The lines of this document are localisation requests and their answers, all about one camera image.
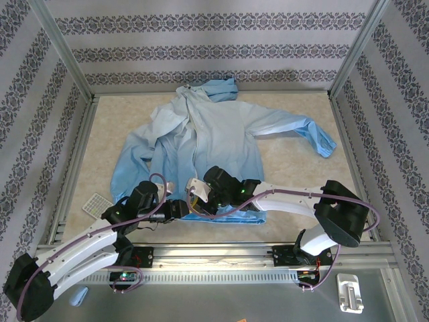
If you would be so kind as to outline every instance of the gray metal floor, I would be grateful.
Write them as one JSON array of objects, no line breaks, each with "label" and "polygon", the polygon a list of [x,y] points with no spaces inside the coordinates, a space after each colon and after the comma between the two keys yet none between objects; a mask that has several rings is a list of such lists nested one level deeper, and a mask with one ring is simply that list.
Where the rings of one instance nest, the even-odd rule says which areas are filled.
[{"label": "gray metal floor", "polygon": [[[362,314],[341,312],[335,277],[339,272],[359,277]],[[335,270],[313,293],[302,293],[295,284],[147,285],[128,294],[92,285],[83,304],[71,307],[68,300],[75,287],[40,322],[395,321],[379,270]]]}]

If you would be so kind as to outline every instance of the patterned wallpaper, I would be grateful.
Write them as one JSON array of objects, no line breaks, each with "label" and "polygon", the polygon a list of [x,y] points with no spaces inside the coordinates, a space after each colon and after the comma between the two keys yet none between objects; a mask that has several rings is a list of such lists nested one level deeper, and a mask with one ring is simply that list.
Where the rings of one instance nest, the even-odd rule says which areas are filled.
[{"label": "patterned wallpaper", "polygon": [[419,321],[429,321],[428,4],[391,2],[336,98]]},{"label": "patterned wallpaper", "polygon": [[328,89],[373,0],[50,0],[95,93]]},{"label": "patterned wallpaper", "polygon": [[[28,4],[0,1],[0,283],[59,202],[86,104]],[[0,321],[15,309],[0,295]]]}]

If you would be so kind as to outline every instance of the small white grid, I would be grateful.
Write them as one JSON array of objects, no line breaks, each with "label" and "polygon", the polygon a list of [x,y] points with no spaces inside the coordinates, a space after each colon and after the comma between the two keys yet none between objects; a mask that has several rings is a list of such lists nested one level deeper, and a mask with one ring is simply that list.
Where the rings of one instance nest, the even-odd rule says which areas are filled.
[{"label": "small white grid", "polygon": [[95,219],[99,219],[106,209],[111,206],[113,206],[113,204],[110,201],[108,201],[106,198],[103,198],[98,193],[95,193],[83,205],[82,210]]}]

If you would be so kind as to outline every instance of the light blue shirt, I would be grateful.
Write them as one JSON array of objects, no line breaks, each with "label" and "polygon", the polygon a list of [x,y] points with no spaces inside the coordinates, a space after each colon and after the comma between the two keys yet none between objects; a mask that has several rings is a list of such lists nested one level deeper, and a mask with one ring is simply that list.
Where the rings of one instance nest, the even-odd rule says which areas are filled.
[{"label": "light blue shirt", "polygon": [[[189,178],[202,180],[212,166],[225,169],[238,180],[263,181],[261,155],[255,136],[295,131],[323,157],[336,147],[313,119],[240,101],[211,101],[201,87],[179,87],[177,97],[157,107],[152,122],[132,131],[123,146],[111,181],[114,202],[129,196],[150,174],[159,172],[176,184],[169,199],[185,200]],[[230,207],[219,209],[218,213]],[[266,213],[238,211],[215,220],[189,214],[185,219],[265,223]]]}]

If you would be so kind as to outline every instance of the beige work surface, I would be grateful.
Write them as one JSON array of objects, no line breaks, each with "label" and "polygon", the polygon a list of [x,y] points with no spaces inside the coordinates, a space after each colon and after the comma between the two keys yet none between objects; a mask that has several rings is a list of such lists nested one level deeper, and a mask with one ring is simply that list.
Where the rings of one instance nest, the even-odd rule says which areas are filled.
[{"label": "beige work surface", "polygon": [[[85,230],[94,219],[82,206],[99,193],[112,200],[109,186],[113,169],[127,134],[151,121],[158,105],[168,103],[175,94],[101,97],[95,115],[82,168],[67,216],[63,241]],[[326,93],[240,93],[238,100],[312,117],[337,143],[327,159],[297,135],[279,134],[258,140],[265,181],[295,187],[322,186],[333,179],[354,190],[351,173]],[[155,231],[137,230],[128,235],[133,242],[292,242],[304,228],[317,224],[306,216],[269,211],[264,225],[175,221],[159,225]]]}]

